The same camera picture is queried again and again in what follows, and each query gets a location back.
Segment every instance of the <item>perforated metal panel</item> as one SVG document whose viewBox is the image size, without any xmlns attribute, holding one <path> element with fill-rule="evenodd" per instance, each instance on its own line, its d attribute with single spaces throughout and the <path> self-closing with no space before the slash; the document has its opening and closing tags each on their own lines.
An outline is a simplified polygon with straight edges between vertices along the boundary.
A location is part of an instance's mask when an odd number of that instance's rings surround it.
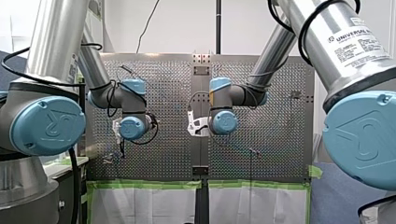
<svg viewBox="0 0 396 224">
<path fill-rule="evenodd" d="M 213 57 L 212 76 L 245 84 L 256 60 Z M 312 153 L 313 84 L 313 69 L 291 57 L 276 73 L 266 105 L 235 107 L 237 131 L 210 141 L 210 178 L 305 181 Z"/>
<path fill-rule="evenodd" d="M 137 146 L 125 142 L 126 158 L 122 159 L 110 123 L 121 117 L 120 111 L 113 119 L 108 119 L 105 110 L 90 107 L 93 140 L 90 143 L 91 152 L 97 154 L 90 164 L 91 179 L 191 179 L 191 138 L 186 132 L 186 107 L 191 88 L 190 58 L 190 55 L 175 57 L 132 54 L 103 57 L 111 78 L 132 78 L 120 69 L 120 66 L 126 65 L 135 72 L 133 77 L 146 80 L 148 111 L 158 118 L 160 130 L 148 145 Z M 150 131 L 138 142 L 146 142 L 153 133 Z"/>
<path fill-rule="evenodd" d="M 244 84 L 257 59 L 214 55 L 208 66 L 212 77 L 230 77 L 233 83 Z M 210 76 L 193 76 L 191 55 L 105 54 L 103 60 L 111 78 L 131 77 L 120 69 L 124 64 L 136 72 L 134 77 L 147 81 L 148 110 L 160 120 L 160 131 L 149 145 L 126 143 L 126 159 L 121 159 L 106 111 L 88 105 L 90 179 L 191 180 L 193 165 L 209 165 L 211 179 L 302 182 L 308 178 L 314 71 L 299 57 L 290 57 L 277 73 L 268 103 L 254 111 L 235 107 L 238 130 L 228 139 L 214 137 L 218 143 L 209 141 L 209 147 L 204 144 L 207 138 L 197 142 L 187 132 L 191 89 L 204 90 L 210 80 Z M 301 97 L 291 99 L 293 92 Z"/>
</svg>

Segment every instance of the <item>blue joint cap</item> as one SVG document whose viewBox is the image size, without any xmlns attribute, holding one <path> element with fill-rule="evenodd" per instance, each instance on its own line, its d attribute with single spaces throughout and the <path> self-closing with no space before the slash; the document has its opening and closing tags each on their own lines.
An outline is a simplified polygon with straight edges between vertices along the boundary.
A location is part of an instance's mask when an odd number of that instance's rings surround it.
<svg viewBox="0 0 396 224">
<path fill-rule="evenodd" d="M 92 93 L 91 93 L 90 91 L 88 92 L 87 100 L 88 100 L 88 103 L 90 103 L 90 105 L 92 105 L 92 106 L 94 106 L 94 107 L 97 107 L 97 108 L 99 108 L 99 109 L 106 109 L 105 107 L 100 107 L 99 105 L 97 105 L 97 104 L 93 101 L 93 99 L 92 99 Z"/>
<path fill-rule="evenodd" d="M 236 115 L 228 110 L 220 111 L 212 122 L 213 131 L 218 135 L 226 135 L 235 131 L 238 126 Z"/>
<path fill-rule="evenodd" d="M 120 135 L 126 140 L 139 139 L 145 133 L 145 123 L 137 117 L 127 117 L 121 121 Z"/>
<path fill-rule="evenodd" d="M 228 77 L 216 77 L 210 80 L 209 89 L 218 91 L 224 87 L 231 86 L 231 80 Z"/>
<path fill-rule="evenodd" d="M 264 98 L 262 98 L 262 101 L 259 103 L 259 105 L 265 105 L 268 100 L 268 91 L 265 93 Z"/>
<path fill-rule="evenodd" d="M 364 91 L 329 112 L 323 141 L 332 160 L 352 178 L 396 190 L 396 92 Z"/>
<path fill-rule="evenodd" d="M 139 95 L 146 94 L 146 82 L 141 79 L 124 79 L 121 83 Z M 121 88 L 125 91 L 130 91 L 122 85 Z"/>
<path fill-rule="evenodd" d="M 74 146 L 85 130 L 79 105 L 62 96 L 41 98 L 26 106 L 9 130 L 12 145 L 30 156 L 54 156 Z"/>
</svg>

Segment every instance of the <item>white wall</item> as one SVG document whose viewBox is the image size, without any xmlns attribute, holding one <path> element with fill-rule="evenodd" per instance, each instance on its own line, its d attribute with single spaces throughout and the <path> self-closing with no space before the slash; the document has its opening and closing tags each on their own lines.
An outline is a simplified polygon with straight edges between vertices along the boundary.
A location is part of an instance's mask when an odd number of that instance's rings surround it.
<svg viewBox="0 0 396 224">
<path fill-rule="evenodd" d="M 0 50 L 14 52 L 30 46 L 39 4 L 40 0 L 0 0 Z M 95 42 L 103 43 L 102 21 L 89 12 L 86 22 Z"/>
<path fill-rule="evenodd" d="M 105 50 L 135 52 L 138 37 L 156 0 L 106 0 Z M 207 53 L 215 51 L 214 0 L 162 0 L 158 5 L 140 52 Z M 396 0 L 362 0 L 361 17 L 385 49 L 396 51 Z M 222 1 L 222 53 L 262 52 L 276 22 L 266 0 Z M 291 55 L 299 55 L 294 48 Z M 326 90 L 316 78 L 314 132 L 321 133 Z"/>
</svg>

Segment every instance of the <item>black cable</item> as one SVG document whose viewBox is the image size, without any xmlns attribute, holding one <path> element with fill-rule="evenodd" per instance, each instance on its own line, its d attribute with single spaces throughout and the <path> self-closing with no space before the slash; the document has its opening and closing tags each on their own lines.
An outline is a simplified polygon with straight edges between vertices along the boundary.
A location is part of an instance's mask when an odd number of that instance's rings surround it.
<svg viewBox="0 0 396 224">
<path fill-rule="evenodd" d="M 99 47 L 98 50 L 102 49 L 102 45 L 96 44 L 96 43 L 86 43 L 86 44 L 81 44 L 81 46 L 82 46 L 82 47 L 96 46 L 96 47 Z M 12 74 L 14 74 L 14 75 L 17 75 L 17 76 L 19 76 L 19 77 L 24 77 L 24 78 L 27 78 L 27 79 L 30 79 L 30 80 L 33 80 L 33 81 L 36 81 L 36 82 L 41 83 L 41 84 L 44 84 L 44 85 L 54 85 L 54 86 L 64 86 L 64 87 L 82 87 L 82 86 L 85 86 L 85 83 L 80 83 L 80 84 L 69 84 L 69 83 L 61 83 L 61 82 L 52 82 L 52 81 L 47 81 L 47 80 L 45 80 L 45 79 L 41 79 L 41 78 L 38 78 L 38 77 L 32 77 L 32 76 L 27 75 L 27 74 L 25 74 L 25 73 L 15 71 L 14 69 L 10 68 L 10 67 L 6 64 L 6 62 L 7 62 L 8 60 L 10 60 L 11 58 L 16 57 L 16 56 L 18 56 L 18 55 L 20 55 L 20 54 L 23 54 L 24 52 L 29 51 L 29 49 L 30 49 L 30 48 L 21 49 L 21 50 L 18 50 L 18 51 L 16 51 L 16 52 L 13 52 L 13 53 L 8 54 L 8 55 L 7 55 L 6 57 L 4 57 L 4 59 L 1 61 L 1 65 L 4 67 L 4 69 L 6 69 L 8 72 L 10 72 L 10 73 L 12 73 Z"/>
<path fill-rule="evenodd" d="M 146 33 L 146 31 L 147 31 L 147 29 L 148 29 L 148 27 L 149 27 L 149 22 L 151 21 L 152 15 L 154 15 L 154 12 L 155 12 L 155 9 L 156 9 L 157 6 L 158 6 L 158 3 L 160 3 L 160 0 L 157 0 L 157 2 L 155 3 L 154 8 L 152 9 L 151 14 L 150 14 L 149 17 L 148 17 L 148 21 L 146 22 L 146 27 L 145 27 L 145 29 L 143 30 L 143 33 L 139 36 L 139 43 L 137 44 L 136 53 L 138 53 L 139 50 L 140 50 L 140 44 L 142 43 L 142 37 L 143 37 L 143 35 Z"/>
<path fill-rule="evenodd" d="M 77 165 L 77 157 L 75 150 L 73 148 L 69 149 L 70 161 L 72 163 L 72 172 L 73 172 L 73 211 L 72 211 L 72 224 L 76 224 L 78 222 L 78 209 L 79 209 L 79 174 L 78 174 L 78 165 Z"/>
<path fill-rule="evenodd" d="M 101 44 L 98 44 L 98 43 L 84 43 L 84 44 L 81 44 L 81 46 L 82 47 L 97 47 L 96 50 L 103 49 L 103 46 Z"/>
<path fill-rule="evenodd" d="M 110 113 L 110 108 L 113 108 L 113 107 L 115 107 L 115 106 L 113 106 L 112 104 L 111 104 L 111 101 L 113 101 L 113 98 L 114 98 L 114 93 L 116 92 L 116 88 L 117 88 L 117 82 L 116 82 L 116 80 L 114 80 L 114 79 L 111 79 L 110 80 L 110 83 L 111 83 L 111 85 L 112 85 L 112 87 L 111 87 L 111 90 L 109 90 L 108 92 L 107 92 L 107 96 L 106 96 L 106 99 L 107 99 L 107 108 L 106 108 L 106 111 L 107 111 L 107 116 L 109 117 L 109 118 L 112 118 L 112 117 L 114 117 L 115 115 L 116 115 L 116 113 L 117 113 L 117 111 L 119 110 L 118 108 L 116 108 L 114 111 L 113 111 L 113 113 Z"/>
<path fill-rule="evenodd" d="M 268 9 L 270 10 L 271 16 L 274 18 L 277 23 L 279 23 L 283 28 L 285 28 L 289 32 L 293 32 L 290 26 L 288 26 L 285 22 L 283 22 L 278 16 L 276 12 L 275 5 L 273 4 L 272 0 L 268 0 Z"/>
<path fill-rule="evenodd" d="M 304 22 L 302 28 L 301 28 L 301 32 L 298 36 L 298 50 L 300 51 L 301 57 L 304 59 L 304 61 L 306 63 L 308 63 L 309 65 L 312 66 L 311 61 L 309 60 L 308 56 L 306 56 L 306 54 L 304 53 L 304 41 L 305 41 L 305 37 L 306 37 L 306 33 L 309 29 L 309 26 L 311 25 L 312 21 L 324 10 L 326 9 L 328 6 L 334 4 L 334 3 L 340 3 L 343 2 L 345 3 L 345 0 L 328 0 L 326 2 L 321 3 L 319 6 L 317 6 L 317 8 L 315 9 L 315 11 L 306 19 L 306 21 Z M 356 13 L 359 14 L 361 11 L 361 0 L 355 0 L 356 3 Z M 272 15 L 272 17 L 274 18 L 274 20 L 277 21 L 277 23 L 279 23 L 283 28 L 285 28 L 286 30 L 293 32 L 293 30 L 291 29 L 290 26 L 288 26 L 287 24 L 285 24 L 277 15 L 276 15 L 276 9 L 274 8 L 274 4 L 272 2 L 272 0 L 268 0 L 268 8 L 270 10 L 270 13 Z"/>
<path fill-rule="evenodd" d="M 396 202 L 396 195 L 389 196 L 389 197 L 383 198 L 383 199 L 379 199 L 379 200 L 373 201 L 372 203 L 367 203 L 358 209 L 358 216 L 360 217 L 361 214 L 363 213 L 363 211 L 368 208 L 377 206 L 381 203 L 388 203 L 388 202 L 392 202 L 392 201 Z"/>
<path fill-rule="evenodd" d="M 312 63 L 309 60 L 309 57 L 304 52 L 304 48 L 305 48 L 304 41 L 305 41 L 306 33 L 309 29 L 309 26 L 311 25 L 312 21 L 314 21 L 314 19 L 323 10 L 325 10 L 327 7 L 329 7 L 330 5 L 332 5 L 334 3 L 341 3 L 341 2 L 345 3 L 345 0 L 328 0 L 326 2 L 321 3 L 320 5 L 317 6 L 315 11 L 306 19 L 306 21 L 304 22 L 304 24 L 301 28 L 300 35 L 298 36 L 298 50 L 301 54 L 301 57 L 304 59 L 304 61 L 311 66 L 312 66 Z M 356 13 L 359 14 L 359 12 L 361 11 L 361 0 L 355 0 L 355 2 L 356 2 Z"/>
<path fill-rule="evenodd" d="M 154 116 L 153 114 L 151 114 L 151 113 L 147 113 L 147 115 L 149 115 L 150 118 L 151 118 L 151 125 L 155 126 L 155 133 L 154 133 L 154 135 L 153 135 L 147 142 L 138 143 L 138 142 L 131 141 L 131 142 L 132 142 L 133 144 L 135 144 L 135 145 L 138 145 L 138 146 L 147 145 L 148 143 L 152 142 L 152 140 L 154 140 L 155 137 L 156 137 L 157 134 L 158 134 L 159 125 L 158 125 L 157 119 L 156 119 L 155 116 Z"/>
</svg>

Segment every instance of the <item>white cloth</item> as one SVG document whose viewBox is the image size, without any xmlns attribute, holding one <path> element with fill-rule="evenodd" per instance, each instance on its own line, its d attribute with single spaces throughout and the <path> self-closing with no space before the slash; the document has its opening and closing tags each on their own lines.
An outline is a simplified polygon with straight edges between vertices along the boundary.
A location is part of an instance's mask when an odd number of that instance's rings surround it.
<svg viewBox="0 0 396 224">
<path fill-rule="evenodd" d="M 305 224 L 307 190 L 210 189 L 210 223 Z M 194 222 L 195 189 L 95 189 L 92 224 Z"/>
</svg>

